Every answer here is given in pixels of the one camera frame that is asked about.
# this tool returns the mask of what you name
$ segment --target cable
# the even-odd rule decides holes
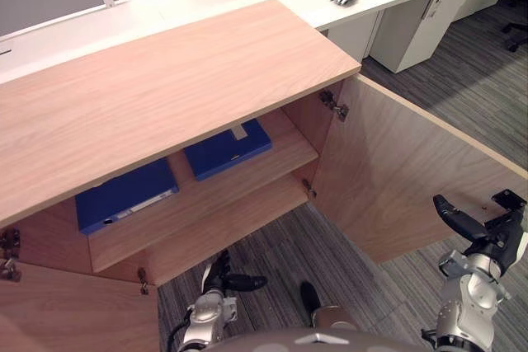
[[[187,312],[183,317],[183,321],[181,321],[181,323],[177,324],[176,327],[171,330],[171,333],[168,335],[167,338],[167,348],[165,349],[166,352],[172,351],[172,344],[174,344],[174,336],[176,335],[176,333],[178,333],[179,330],[181,330],[183,327],[189,326],[189,324],[191,323],[191,314],[192,309],[187,309]]]

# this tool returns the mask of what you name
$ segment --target blue binder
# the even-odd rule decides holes
[[[178,192],[166,158],[161,158],[75,197],[79,231],[91,234]]]
[[[213,176],[271,148],[271,140],[257,120],[242,124],[247,137],[237,140],[229,129],[184,148],[198,181]]]

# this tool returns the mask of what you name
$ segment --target metal hinge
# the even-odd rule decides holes
[[[138,268],[138,278],[139,278],[139,282],[141,283],[141,288],[139,289],[139,292],[143,294],[144,296],[148,295],[149,294],[149,289],[148,289],[149,284],[147,283],[147,271],[145,271],[145,268],[143,267]]]
[[[17,259],[20,255],[18,229],[8,228],[0,235],[0,250],[3,251],[3,260],[0,260],[0,280],[20,282],[22,272],[17,270]]]
[[[339,120],[344,121],[348,115],[348,106],[341,105],[338,106],[337,103],[333,100],[333,94],[330,91],[323,91],[319,94],[319,99],[321,102],[330,110],[335,111]]]
[[[310,185],[310,182],[306,179],[303,179],[303,186],[308,190],[309,193],[312,193],[312,196],[315,198],[317,197],[317,191],[314,190],[312,185]]]

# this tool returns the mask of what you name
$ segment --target wooden shelf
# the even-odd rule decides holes
[[[303,186],[288,174],[99,275],[135,281],[137,269],[144,267],[149,283],[164,284],[306,201],[308,196]]]
[[[267,113],[259,121],[273,148],[205,181],[194,179],[183,152],[170,155],[181,191],[93,233],[88,238],[93,270],[109,268],[317,158],[282,110]]]

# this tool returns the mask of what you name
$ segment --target cabinet door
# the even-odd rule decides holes
[[[19,264],[0,280],[2,352],[159,351],[156,293],[139,285]]]
[[[503,210],[490,197],[526,197],[527,172],[403,98],[357,75],[343,83],[313,179],[316,206],[375,261],[452,234],[432,197],[479,220]]]

